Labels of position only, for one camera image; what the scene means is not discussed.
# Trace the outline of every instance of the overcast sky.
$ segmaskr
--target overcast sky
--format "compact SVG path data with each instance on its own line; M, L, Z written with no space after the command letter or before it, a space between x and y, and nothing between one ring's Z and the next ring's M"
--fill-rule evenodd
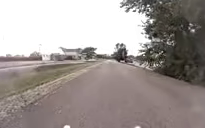
M126 13L122 0L0 0L0 56L56 52L58 47L93 46L111 54L125 43L136 55L146 42L141 24L145 18Z

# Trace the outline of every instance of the building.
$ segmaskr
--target building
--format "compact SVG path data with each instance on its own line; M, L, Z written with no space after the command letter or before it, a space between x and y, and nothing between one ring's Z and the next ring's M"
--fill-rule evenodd
M62 48L62 51L64 52L64 55L66 56L65 59L68 59L68 60L79 60L82 58L82 55L81 55L81 51L82 49L78 48L78 49L67 49L67 48Z

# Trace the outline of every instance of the road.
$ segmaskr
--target road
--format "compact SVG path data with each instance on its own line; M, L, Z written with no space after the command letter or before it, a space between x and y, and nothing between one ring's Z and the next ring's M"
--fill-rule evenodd
M3 128L205 128L205 88L106 61Z

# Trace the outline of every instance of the grass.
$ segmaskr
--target grass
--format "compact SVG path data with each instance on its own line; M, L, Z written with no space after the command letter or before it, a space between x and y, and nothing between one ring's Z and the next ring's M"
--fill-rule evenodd
M6 78L0 79L0 97L34 88L93 64L93 62L89 62L44 65L24 73L12 72Z

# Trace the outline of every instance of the tree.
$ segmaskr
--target tree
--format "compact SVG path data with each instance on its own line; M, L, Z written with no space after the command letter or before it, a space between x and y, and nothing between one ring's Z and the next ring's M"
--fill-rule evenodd
M12 57L12 55L11 54L6 54L6 57Z
M86 59L92 59L96 55L97 48L94 47L86 47L82 50L81 54L86 55Z
M126 61L128 51L126 49L126 45L123 43L117 43L115 45L115 51L113 53L113 58L116 59L118 62L121 60Z
M205 0L124 0L121 7L148 18L142 62L174 78L205 81Z
M30 54L30 57L41 57L41 54L39 52L34 51Z

